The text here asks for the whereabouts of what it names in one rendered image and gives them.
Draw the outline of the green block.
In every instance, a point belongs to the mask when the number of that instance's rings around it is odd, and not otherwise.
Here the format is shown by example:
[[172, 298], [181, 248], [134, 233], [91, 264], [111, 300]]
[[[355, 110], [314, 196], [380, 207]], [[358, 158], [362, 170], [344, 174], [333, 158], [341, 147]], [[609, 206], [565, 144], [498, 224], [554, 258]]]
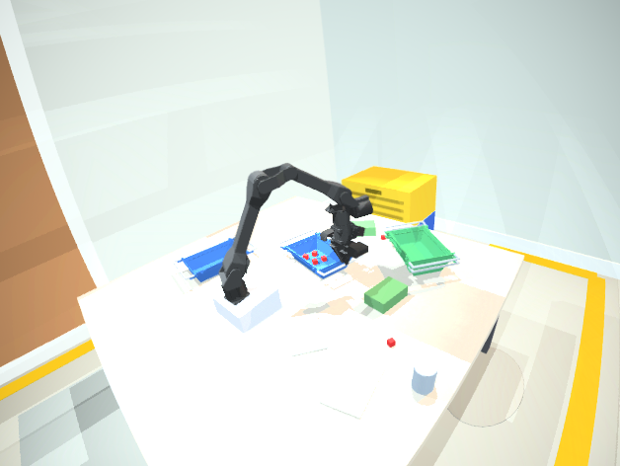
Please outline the green block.
[[408, 295], [408, 286], [388, 276], [364, 292], [364, 303], [384, 314]]
[[358, 226], [364, 227], [364, 236], [376, 236], [376, 227], [374, 220], [358, 220], [353, 221]]

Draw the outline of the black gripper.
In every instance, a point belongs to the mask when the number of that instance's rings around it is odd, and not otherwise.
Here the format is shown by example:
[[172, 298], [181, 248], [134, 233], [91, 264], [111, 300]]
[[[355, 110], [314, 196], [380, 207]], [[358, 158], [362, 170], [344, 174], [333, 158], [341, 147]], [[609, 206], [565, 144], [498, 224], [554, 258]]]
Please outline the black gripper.
[[352, 223], [345, 226], [331, 225], [331, 228], [324, 230], [320, 234], [320, 239], [326, 242], [330, 237], [329, 245], [340, 259], [341, 263], [349, 264], [350, 258], [357, 259], [368, 253], [368, 246], [358, 241], [354, 242], [351, 235]]

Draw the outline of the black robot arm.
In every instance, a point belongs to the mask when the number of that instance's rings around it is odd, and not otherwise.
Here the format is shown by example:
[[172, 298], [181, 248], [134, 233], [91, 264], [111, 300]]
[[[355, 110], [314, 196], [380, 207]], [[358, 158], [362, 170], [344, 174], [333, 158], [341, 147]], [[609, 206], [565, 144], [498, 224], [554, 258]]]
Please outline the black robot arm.
[[373, 206], [367, 195], [352, 196], [352, 190], [344, 185], [322, 180], [289, 163], [257, 170], [249, 174], [246, 186], [246, 202], [233, 240], [232, 248], [222, 260], [219, 271], [224, 299], [236, 306], [250, 296], [245, 280], [250, 259], [247, 250], [256, 226], [261, 206], [268, 200], [271, 191], [281, 187], [288, 181], [295, 181], [316, 190], [332, 199], [337, 204], [329, 204], [325, 210], [332, 214], [333, 224], [345, 226], [350, 223], [353, 239], [364, 237], [364, 227], [358, 226], [350, 217], [358, 219], [373, 212]]

